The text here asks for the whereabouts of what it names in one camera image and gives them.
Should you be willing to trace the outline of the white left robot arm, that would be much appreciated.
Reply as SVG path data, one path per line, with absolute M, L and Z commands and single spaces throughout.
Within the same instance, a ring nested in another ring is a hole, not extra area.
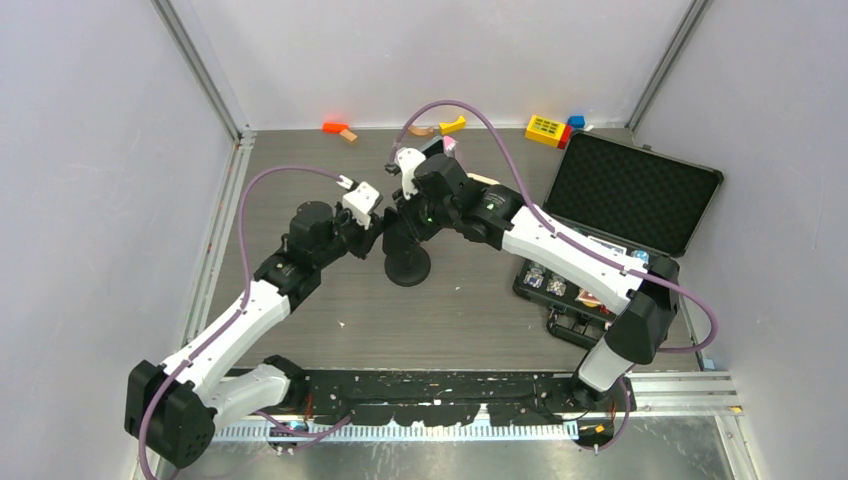
M 211 326 L 165 360 L 142 360 L 131 370 L 124 428 L 138 439 L 142 454 L 153 451 L 184 469 L 231 423 L 267 407 L 293 414 L 306 405 L 305 371 L 279 355 L 235 379 L 225 376 L 317 289 L 324 268 L 348 254 L 367 256 L 382 232 L 375 212 L 380 201 L 376 194 L 347 194 L 336 206 L 300 205 L 281 247 Z

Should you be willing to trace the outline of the smartphone with clear case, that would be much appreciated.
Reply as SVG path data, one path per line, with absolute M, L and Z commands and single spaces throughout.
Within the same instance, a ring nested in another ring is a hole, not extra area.
M 448 155 L 448 156 L 452 156 L 453 152 L 446 153 L 443 150 L 442 137 L 443 136 L 437 136 L 437 137 L 434 137 L 433 139 L 431 139 L 430 141 L 428 141 L 425 145 L 423 145 L 421 147 L 421 152 L 426 157 L 430 157 L 430 156 L 437 155 L 437 154 L 445 154 L 445 155 Z

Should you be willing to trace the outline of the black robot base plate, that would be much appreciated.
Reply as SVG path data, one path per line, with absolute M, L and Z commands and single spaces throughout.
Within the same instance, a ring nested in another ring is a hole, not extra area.
M 577 395 L 570 373 L 527 371 L 308 370 L 294 405 L 264 407 L 331 426 L 557 425 L 565 420 L 622 417 L 636 409 L 628 385 L 597 397 Z

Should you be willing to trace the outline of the smartphone with cream case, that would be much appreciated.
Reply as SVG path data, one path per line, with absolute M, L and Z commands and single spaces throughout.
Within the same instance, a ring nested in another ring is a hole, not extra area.
M 468 176 L 469 179 L 474 180 L 474 181 L 479 182 L 479 183 L 482 183 L 482 184 L 485 184 L 485 185 L 498 185 L 499 184 L 499 181 L 497 181 L 497 180 L 494 180 L 494 179 L 486 177 L 486 176 L 478 175 L 476 173 L 469 172 L 467 174 L 467 176 Z

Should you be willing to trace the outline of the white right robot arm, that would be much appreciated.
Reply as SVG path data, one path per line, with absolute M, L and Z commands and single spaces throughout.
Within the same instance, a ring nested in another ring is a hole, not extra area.
M 614 314 L 612 326 L 573 375 L 570 392 L 577 406 L 598 409 L 631 366 L 653 361 L 677 314 L 676 263 L 661 260 L 655 272 L 544 215 L 518 192 L 473 178 L 445 154 L 403 148 L 387 169 L 400 177 L 397 206 L 416 240 L 454 230 L 470 242 L 541 264 Z

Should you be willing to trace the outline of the black phone stand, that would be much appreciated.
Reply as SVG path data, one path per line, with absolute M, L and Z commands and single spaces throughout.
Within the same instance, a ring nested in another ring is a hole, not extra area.
M 387 278 L 400 287 L 414 287 L 427 279 L 431 259 L 426 250 L 417 247 L 406 256 L 387 256 L 384 272 Z

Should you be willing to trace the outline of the black smartphone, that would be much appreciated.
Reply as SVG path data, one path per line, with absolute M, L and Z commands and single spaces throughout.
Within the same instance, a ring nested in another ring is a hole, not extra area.
M 408 259 L 417 246 L 406 220 L 392 207 L 387 207 L 383 215 L 383 253 L 394 259 Z

